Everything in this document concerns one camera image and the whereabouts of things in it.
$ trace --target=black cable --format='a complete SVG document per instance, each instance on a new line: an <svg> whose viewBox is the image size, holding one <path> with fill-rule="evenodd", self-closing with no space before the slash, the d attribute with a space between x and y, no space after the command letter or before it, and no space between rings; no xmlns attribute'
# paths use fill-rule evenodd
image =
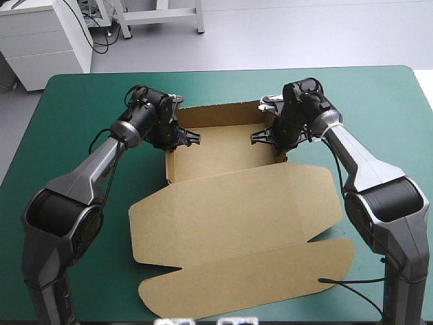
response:
<svg viewBox="0 0 433 325"><path fill-rule="evenodd" d="M339 281L339 280L332 280L327 278L319 278L317 281L320 283L334 283L334 284L364 284L364 283L376 283L376 282L383 282L386 278L377 278L377 279L370 279L370 280L345 280L345 281Z"/></svg>
<svg viewBox="0 0 433 325"><path fill-rule="evenodd" d="M354 294L359 295L361 298L365 299L367 302L369 302L373 307L376 308L376 310L380 313L382 319L385 318L385 314L384 312L379 308L378 305L375 304L374 301L372 301L370 298L366 297L365 295L363 295L362 293L360 293L359 291L355 290L354 288L352 288L351 286L348 286L347 284L345 284L342 281L335 281L335 280L331 280L331 279L318 279L320 283L330 283L330 284L338 284L339 286L342 286L350 291L352 291Z"/></svg>
<svg viewBox="0 0 433 325"><path fill-rule="evenodd" d="M91 15L89 15L87 12L82 12L82 14L84 16L89 17L90 19L92 19L92 21L96 24L96 26L101 27L101 25L99 25L99 23L97 22L97 20L95 18L93 18ZM121 26L119 25L119 28L117 29L116 38L115 38L115 40L113 42L109 43L107 36L104 35L104 38L106 39L106 44L98 43L98 42L95 42L95 41L93 41L93 43L96 44L96 45L101 45L101 46L111 46L111 45L115 44L117 42L117 40L119 40L120 29L121 29Z"/></svg>
<svg viewBox="0 0 433 325"><path fill-rule="evenodd" d="M116 153L114 156L114 162L113 162L113 167L112 167L112 171L111 171L111 175L110 175L110 180L108 181L107 190L106 190L106 193L104 195L104 199L102 200L101 207L99 208L98 218L96 218L96 220L97 220L97 219L99 219L99 217L101 217L101 228L102 228L102 223L104 222L103 211L104 211L104 208L106 206L108 196L110 195L110 190L111 190L111 186L113 184L114 175L116 174L116 170L117 170L117 164L118 164L119 159L120 159L120 147L121 147L121 145L122 145L122 142L120 140L117 140Z"/></svg>
<svg viewBox="0 0 433 325"><path fill-rule="evenodd" d="M331 147L331 145L329 144L329 142L326 139L322 139L322 142L329 148L329 150L332 153L332 156L334 156L334 159L336 160L338 179L340 180L340 192L341 192L341 195L344 197L344 194L346 192L344 191L343 176L342 176L342 173L341 173L340 162L338 160L337 154L336 154L336 152L334 151L334 149Z"/></svg>
<svg viewBox="0 0 433 325"><path fill-rule="evenodd" d="M89 39L87 38L87 34L86 34L85 30L84 30L84 27L83 27L83 25L81 24L81 22L80 22L78 16L76 15L75 11L71 8L71 6L69 5L69 3L66 2L66 0L62 0L62 1L63 1L63 2L68 6L69 10L74 14L74 16L75 16L75 18L76 18L76 21L77 21L78 24L80 25L81 30L82 30L82 32L83 32L83 34L84 34L84 37L86 38L86 41L87 41L87 43L89 44L89 46L92 48L92 50L93 50L94 52L98 53L98 54L105 54L105 53L107 53L107 52L108 52L108 48L109 48L109 46L107 46L106 49L105 49L104 51L98 51L96 48L93 47L92 43L91 43L91 42L89 41Z"/></svg>
<svg viewBox="0 0 433 325"><path fill-rule="evenodd" d="M102 129L101 131L99 131L99 132L97 133L97 135L95 136L95 138L93 139L93 141L90 143L90 146L89 146L89 154L92 153L93 145L94 145L95 142L99 139L99 137L101 136L101 134L104 133L104 132L107 132L107 131L111 131L111 129Z"/></svg>

